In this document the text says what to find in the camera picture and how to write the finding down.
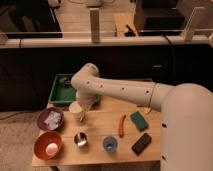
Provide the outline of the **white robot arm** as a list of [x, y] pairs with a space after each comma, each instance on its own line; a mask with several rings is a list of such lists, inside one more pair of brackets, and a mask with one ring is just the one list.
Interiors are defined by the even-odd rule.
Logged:
[[161, 113], [161, 171], [213, 171], [213, 92], [193, 83], [104, 79], [92, 63], [71, 79], [77, 100], [111, 96]]

